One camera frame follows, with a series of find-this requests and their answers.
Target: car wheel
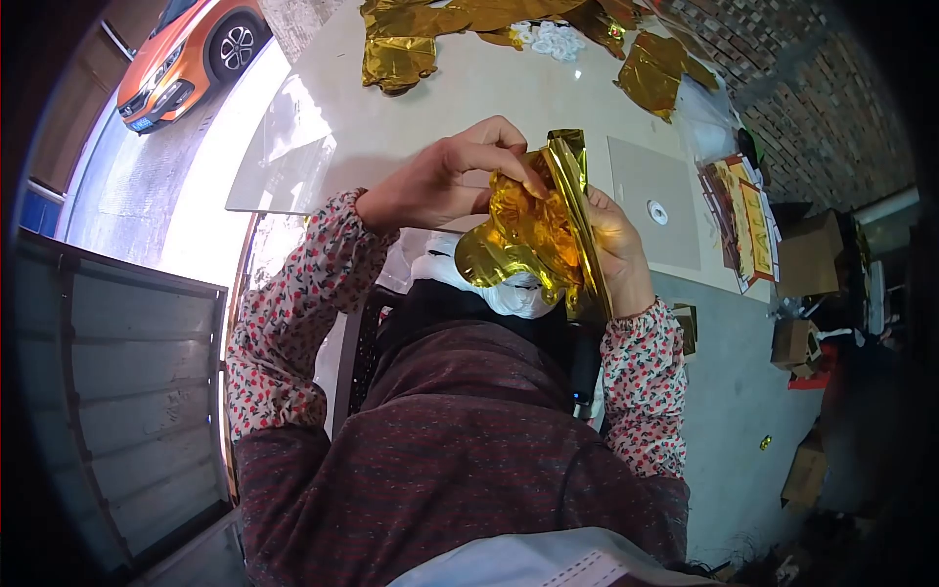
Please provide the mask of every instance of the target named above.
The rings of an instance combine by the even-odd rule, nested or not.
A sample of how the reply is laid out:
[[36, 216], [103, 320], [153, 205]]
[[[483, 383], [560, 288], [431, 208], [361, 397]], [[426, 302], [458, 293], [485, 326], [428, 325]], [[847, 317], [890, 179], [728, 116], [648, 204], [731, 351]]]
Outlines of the car wheel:
[[235, 16], [219, 27], [208, 48], [208, 63], [222, 81], [238, 78], [260, 51], [265, 31], [248, 17]]

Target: orange car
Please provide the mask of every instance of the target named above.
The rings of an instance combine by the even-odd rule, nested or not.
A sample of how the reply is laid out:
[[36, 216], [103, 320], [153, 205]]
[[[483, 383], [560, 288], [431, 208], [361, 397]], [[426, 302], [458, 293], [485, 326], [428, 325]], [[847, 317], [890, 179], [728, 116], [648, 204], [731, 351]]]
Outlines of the orange car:
[[117, 90], [129, 129], [153, 132], [234, 80], [270, 36], [256, 0], [169, 0]]

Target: brick wall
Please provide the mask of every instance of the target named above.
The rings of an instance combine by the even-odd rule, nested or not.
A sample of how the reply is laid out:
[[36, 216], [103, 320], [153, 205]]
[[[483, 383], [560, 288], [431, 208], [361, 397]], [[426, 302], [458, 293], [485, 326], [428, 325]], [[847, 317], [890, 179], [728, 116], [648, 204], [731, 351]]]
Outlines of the brick wall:
[[765, 147], [772, 201], [853, 209], [915, 181], [870, 59], [838, 14], [791, 0], [661, 0], [681, 13]]

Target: tabletop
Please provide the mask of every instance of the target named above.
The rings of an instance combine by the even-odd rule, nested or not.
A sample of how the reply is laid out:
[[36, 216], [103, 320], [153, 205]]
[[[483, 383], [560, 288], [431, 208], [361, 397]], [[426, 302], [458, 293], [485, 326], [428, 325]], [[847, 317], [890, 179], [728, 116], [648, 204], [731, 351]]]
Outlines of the tabletop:
[[[362, 87], [360, 4], [340, 6], [287, 75], [245, 152], [226, 209], [307, 214], [334, 193], [375, 186], [440, 137], [503, 115], [530, 148], [541, 147], [553, 129], [583, 129], [589, 181], [636, 225], [652, 270], [739, 291], [679, 132], [612, 83], [623, 62], [604, 47], [587, 40], [576, 62], [560, 62], [471, 32], [446, 35], [437, 38], [438, 71], [392, 98]], [[669, 35], [660, 25], [649, 30]], [[636, 34], [628, 33], [627, 46]], [[652, 219], [650, 200], [668, 213], [666, 225]], [[467, 230], [484, 218], [447, 227]], [[769, 301], [768, 282], [746, 295]]]

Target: green object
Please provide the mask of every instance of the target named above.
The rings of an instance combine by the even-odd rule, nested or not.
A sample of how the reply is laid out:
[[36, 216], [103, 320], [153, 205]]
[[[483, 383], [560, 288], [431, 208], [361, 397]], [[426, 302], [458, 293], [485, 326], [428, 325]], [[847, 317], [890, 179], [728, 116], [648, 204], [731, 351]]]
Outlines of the green object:
[[753, 148], [757, 152], [757, 163], [762, 163], [763, 150], [762, 150], [762, 143], [760, 142], [760, 138], [757, 137], [757, 133], [754, 131], [751, 131], [750, 127], [747, 126], [746, 124], [744, 125], [744, 130], [747, 131], [747, 134], [749, 134], [750, 138], [753, 140]]

